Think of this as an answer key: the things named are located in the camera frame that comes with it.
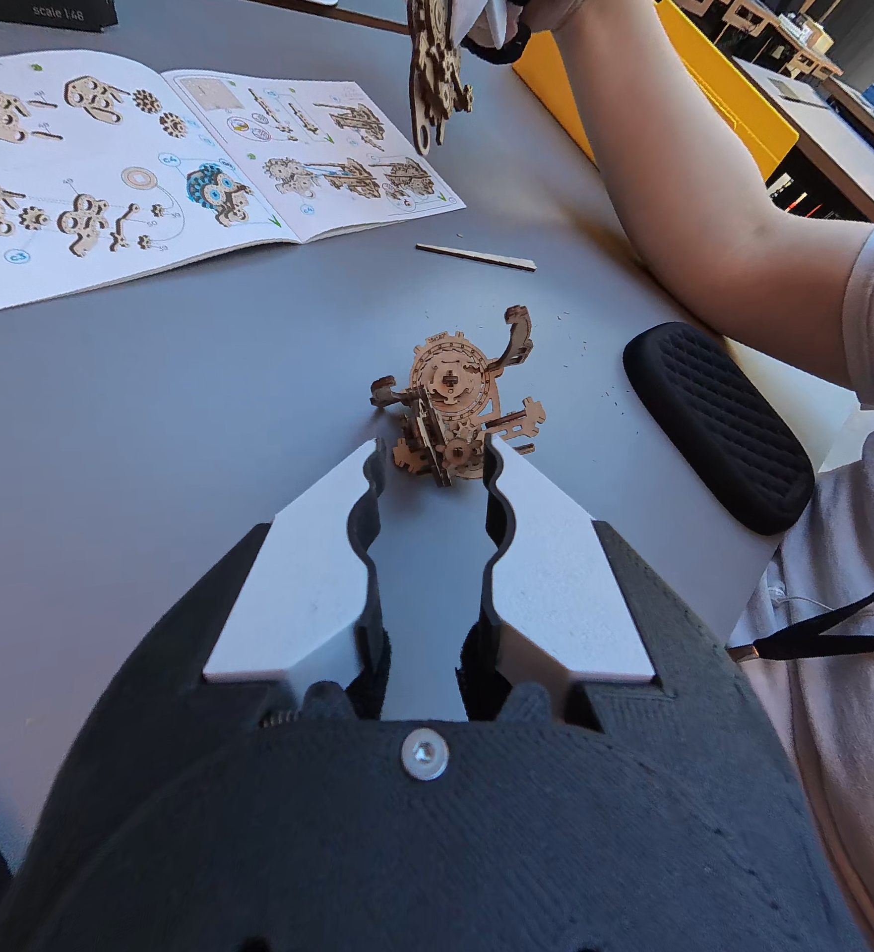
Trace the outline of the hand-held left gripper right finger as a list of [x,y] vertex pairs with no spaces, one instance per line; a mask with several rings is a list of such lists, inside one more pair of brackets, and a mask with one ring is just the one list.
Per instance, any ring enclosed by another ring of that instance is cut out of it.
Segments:
[[541,684],[558,716],[577,684],[649,684],[654,666],[586,509],[497,437],[484,484],[497,550],[458,668],[467,718],[494,720],[521,683]]

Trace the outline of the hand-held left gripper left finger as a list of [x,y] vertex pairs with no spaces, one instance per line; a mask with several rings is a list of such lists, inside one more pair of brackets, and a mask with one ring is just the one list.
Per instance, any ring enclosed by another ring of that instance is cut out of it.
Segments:
[[379,716],[390,665],[376,566],[385,445],[369,440],[278,512],[205,663],[211,682],[319,682]]

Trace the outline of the wooden gear assembly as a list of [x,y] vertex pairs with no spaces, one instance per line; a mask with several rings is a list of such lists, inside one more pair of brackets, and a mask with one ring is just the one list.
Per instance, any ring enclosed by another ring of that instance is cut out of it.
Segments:
[[473,108],[473,90],[460,74],[460,48],[451,38],[451,11],[448,1],[407,1],[409,102],[414,145],[422,157],[433,142],[443,144],[445,124],[455,112]]

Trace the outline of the wooden model with curved arms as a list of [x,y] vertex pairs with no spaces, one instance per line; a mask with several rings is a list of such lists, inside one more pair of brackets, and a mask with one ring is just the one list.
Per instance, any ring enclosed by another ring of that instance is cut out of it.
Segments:
[[438,485],[450,486],[455,478],[482,477],[488,435],[512,440],[539,433],[547,419],[540,402],[527,397],[519,411],[500,411],[499,377],[508,367],[525,363],[533,349],[525,306],[509,307],[504,321],[510,337],[493,361],[462,332],[443,332],[415,348],[407,388],[395,389],[391,376],[372,383],[373,407],[407,408],[402,437],[393,449],[396,467],[414,475],[431,474]]

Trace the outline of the person's right forearm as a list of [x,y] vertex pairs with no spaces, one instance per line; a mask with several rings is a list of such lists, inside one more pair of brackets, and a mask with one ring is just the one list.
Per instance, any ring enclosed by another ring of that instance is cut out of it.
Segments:
[[612,205],[658,282],[713,331],[850,387],[843,302],[872,226],[772,204],[653,2],[586,2],[556,39]]

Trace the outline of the black model kit box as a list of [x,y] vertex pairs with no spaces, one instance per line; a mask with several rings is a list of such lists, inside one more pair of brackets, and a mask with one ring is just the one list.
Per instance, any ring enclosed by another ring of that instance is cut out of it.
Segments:
[[118,17],[113,1],[0,1],[0,22],[100,32]]

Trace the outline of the person's right hand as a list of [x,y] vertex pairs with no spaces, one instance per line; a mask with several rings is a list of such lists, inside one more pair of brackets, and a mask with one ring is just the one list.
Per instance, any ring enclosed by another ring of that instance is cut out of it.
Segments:
[[559,30],[584,1],[533,0],[521,2],[519,24],[532,33]]

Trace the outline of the thin wooden stick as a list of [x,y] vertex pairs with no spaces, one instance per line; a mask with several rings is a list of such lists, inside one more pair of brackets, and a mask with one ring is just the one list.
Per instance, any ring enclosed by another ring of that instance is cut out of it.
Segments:
[[526,272],[535,272],[537,270],[537,265],[535,262],[526,258],[505,256],[501,254],[427,243],[416,243],[415,249],[474,263],[492,265],[495,267],[510,268]]

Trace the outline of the yellow plastic bin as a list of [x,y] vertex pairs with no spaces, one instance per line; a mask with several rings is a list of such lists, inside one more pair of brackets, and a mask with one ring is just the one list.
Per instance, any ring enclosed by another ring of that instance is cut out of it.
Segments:
[[[688,73],[743,141],[767,182],[797,143],[798,133],[678,6],[663,1],[657,4],[656,11]],[[533,35],[512,68],[576,145],[593,160],[562,57],[551,33]]]

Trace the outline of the wooden background furniture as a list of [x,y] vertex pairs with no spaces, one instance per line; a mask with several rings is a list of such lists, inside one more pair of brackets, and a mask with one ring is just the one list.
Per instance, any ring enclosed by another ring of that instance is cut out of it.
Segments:
[[812,1],[677,1],[682,12],[723,53],[794,79],[824,80],[844,71],[833,62],[833,37]]

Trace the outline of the person's pale shirt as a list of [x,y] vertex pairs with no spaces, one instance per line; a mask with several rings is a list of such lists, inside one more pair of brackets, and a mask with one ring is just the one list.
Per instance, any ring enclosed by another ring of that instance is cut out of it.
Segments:
[[[848,378],[874,408],[874,230],[848,281]],[[740,646],[874,590],[874,431],[822,473],[736,625]],[[828,858],[874,948],[874,653],[743,665],[800,774]]]

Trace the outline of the open instruction booklet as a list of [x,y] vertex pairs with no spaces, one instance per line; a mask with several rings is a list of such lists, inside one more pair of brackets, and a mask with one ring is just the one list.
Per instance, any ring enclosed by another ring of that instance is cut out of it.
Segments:
[[0,310],[464,207],[353,82],[0,57]]

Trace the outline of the grey background table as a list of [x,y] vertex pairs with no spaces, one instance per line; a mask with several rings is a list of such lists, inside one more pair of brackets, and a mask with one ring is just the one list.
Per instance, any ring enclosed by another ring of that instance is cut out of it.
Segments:
[[874,149],[805,82],[733,59],[798,132],[797,148],[874,222]]

